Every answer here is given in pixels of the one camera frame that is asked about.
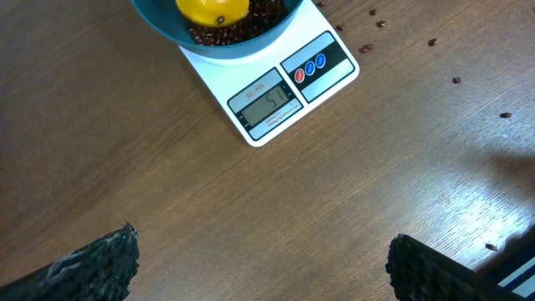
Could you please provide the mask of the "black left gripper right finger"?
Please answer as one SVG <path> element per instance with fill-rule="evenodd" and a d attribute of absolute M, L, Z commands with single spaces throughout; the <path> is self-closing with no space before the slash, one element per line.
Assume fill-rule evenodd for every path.
<path fill-rule="evenodd" d="M 391 241 L 385 271 L 400 301 L 524 300 L 405 234 Z"/>

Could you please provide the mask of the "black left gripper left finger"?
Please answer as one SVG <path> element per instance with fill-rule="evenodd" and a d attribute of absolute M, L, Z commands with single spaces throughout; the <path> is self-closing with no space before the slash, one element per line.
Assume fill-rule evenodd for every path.
<path fill-rule="evenodd" d="M 122 301 L 137 274 L 138 230 L 130 223 L 1 287 L 1 301 Z"/>

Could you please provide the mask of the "yellow measuring scoop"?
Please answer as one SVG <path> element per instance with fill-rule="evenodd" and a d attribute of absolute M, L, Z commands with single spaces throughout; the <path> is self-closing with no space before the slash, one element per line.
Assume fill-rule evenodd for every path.
<path fill-rule="evenodd" d="M 206 27 L 224 27 L 248 15 L 248 0 L 176 0 L 182 15 Z"/>

